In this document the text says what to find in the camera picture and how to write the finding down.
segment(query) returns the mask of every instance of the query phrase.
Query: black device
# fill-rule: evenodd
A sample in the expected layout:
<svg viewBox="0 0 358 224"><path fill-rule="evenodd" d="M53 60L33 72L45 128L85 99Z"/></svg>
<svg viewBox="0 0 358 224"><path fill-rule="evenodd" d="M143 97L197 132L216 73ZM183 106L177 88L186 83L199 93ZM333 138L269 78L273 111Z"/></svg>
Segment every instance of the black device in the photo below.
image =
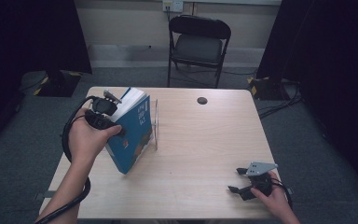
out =
<svg viewBox="0 0 358 224"><path fill-rule="evenodd" d="M89 96L86 99L84 99L80 105L77 107L77 109L72 113L71 117L66 122L65 126L63 127L62 131L62 149L63 152L68 159L68 161L72 162L72 155L71 151L69 149L69 131L71 130L72 124L80 118L85 118L87 123L98 130L104 130L108 129L112 126L115 126L116 124L109 118L109 116L112 116L116 110L117 110L117 104L121 103L121 101L116 98L113 94L111 94L109 91L103 92L104 98L96 97L96 96ZM83 104L85 104L87 101L91 100L91 108L85 112L85 115L77 117L76 114L77 111L82 108ZM125 135L124 129L121 129L120 133L117 135L123 136ZM62 206L61 208L57 209L56 211L48 214L47 216L43 217L39 221L37 221L37 224L40 223L48 223L55 217L60 216L61 214L65 213L72 207L74 207L76 204L83 201L87 195L89 195L91 189L91 183L90 179L87 178L85 187L83 189L83 192L76 198L74 198L71 202L68 204Z"/></svg>
<svg viewBox="0 0 358 224"><path fill-rule="evenodd" d="M238 168L237 172L239 175L246 175L248 169L246 168ZM261 192L263 192L266 196L269 196L272 192L272 180L269 173L264 173L262 175L254 175L248 176L249 180L251 181L251 185L243 188L238 189L236 187L228 186L229 190L232 193L240 194L241 198L244 201L251 200L255 198L254 194L251 192L251 188L257 188Z"/></svg>
<svg viewBox="0 0 358 224"><path fill-rule="evenodd" d="M248 176L249 180L251 181L251 185L243 189L228 186L228 189L232 193L240 194L241 198L244 201L247 201L255 198L254 194L251 192L251 188L259 189L268 197L272 192L272 187L278 186L284 190L286 193L287 202L289 203L290 207L293 208L293 202L289 189L280 180L272 178L268 173L268 171L277 167L277 164L252 161L249 168L237 168L239 175Z"/></svg>

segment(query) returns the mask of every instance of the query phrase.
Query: person's left hand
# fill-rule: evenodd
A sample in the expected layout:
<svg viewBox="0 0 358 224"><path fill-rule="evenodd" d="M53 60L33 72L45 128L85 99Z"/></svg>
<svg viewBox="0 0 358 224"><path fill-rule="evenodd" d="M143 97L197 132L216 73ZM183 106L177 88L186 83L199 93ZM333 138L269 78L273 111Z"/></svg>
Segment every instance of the person's left hand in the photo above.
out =
<svg viewBox="0 0 358 224"><path fill-rule="evenodd" d="M84 116L86 111L87 108L81 108L77 112L76 118ZM91 127L84 117L76 119L69 132L72 162L95 160L105 147L107 140L120 131L120 125L105 130L97 130Z"/></svg>

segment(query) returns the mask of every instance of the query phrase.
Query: gray carpet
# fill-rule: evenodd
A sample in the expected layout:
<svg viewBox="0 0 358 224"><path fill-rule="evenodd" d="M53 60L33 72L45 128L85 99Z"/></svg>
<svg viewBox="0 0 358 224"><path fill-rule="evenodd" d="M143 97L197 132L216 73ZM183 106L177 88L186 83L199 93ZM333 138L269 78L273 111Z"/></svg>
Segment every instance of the gray carpet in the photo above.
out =
<svg viewBox="0 0 358 224"><path fill-rule="evenodd" d="M246 89L254 68L228 68L220 89ZM23 86L36 83L43 72L29 73ZM93 86L165 87L167 68L95 68L85 75L71 98L36 97L35 87L24 91L20 112L0 133L0 223L32 223L41 201L37 192L48 188L62 154L63 124ZM172 87L205 88L194 79L214 81L212 73L188 74L190 81L173 80ZM294 86L287 86L293 95ZM255 101L257 108L281 102ZM329 145L318 121L299 103L264 119L262 124L282 181L291 187L294 210L302 223L358 223L358 177ZM109 223L81 221L81 223ZM244 220L243 223L279 223Z"/></svg>

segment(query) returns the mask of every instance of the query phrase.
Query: folding chair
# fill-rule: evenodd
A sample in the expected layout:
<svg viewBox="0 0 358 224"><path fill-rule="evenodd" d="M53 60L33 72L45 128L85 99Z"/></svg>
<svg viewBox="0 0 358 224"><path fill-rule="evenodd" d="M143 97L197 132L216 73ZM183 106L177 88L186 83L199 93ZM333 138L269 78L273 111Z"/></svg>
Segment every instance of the folding chair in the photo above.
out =
<svg viewBox="0 0 358 224"><path fill-rule="evenodd" d="M231 38L229 26L220 20L180 15L170 20L169 30L170 55L167 87L170 87L171 62L174 62L176 70L178 70L178 63L215 68L214 87L217 88L228 41ZM176 43L173 38L174 34L179 34Z"/></svg>

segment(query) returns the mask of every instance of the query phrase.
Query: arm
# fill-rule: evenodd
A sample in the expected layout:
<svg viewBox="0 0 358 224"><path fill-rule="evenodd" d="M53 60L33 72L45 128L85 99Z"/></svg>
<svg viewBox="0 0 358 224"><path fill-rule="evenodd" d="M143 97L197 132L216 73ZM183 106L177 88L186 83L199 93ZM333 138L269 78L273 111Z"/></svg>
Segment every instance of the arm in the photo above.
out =
<svg viewBox="0 0 358 224"><path fill-rule="evenodd" d="M86 110L85 108L80 109L76 117L84 115ZM118 125L99 131L89 126L84 118L77 119L73 123L69 132L72 163L53 198L37 220L71 202L83 191L95 158L102 151L109 137L119 133L120 130L121 126ZM54 218L50 223L76 223L78 209L79 204Z"/></svg>
<svg viewBox="0 0 358 224"><path fill-rule="evenodd" d="M268 172L272 178L278 179L273 172ZM278 186L272 186L272 192L267 197L264 193L256 188L252 188L251 192L257 197L267 209L281 220L284 224L299 224L300 221L297 219L295 213L290 208L284 196L284 191Z"/></svg>

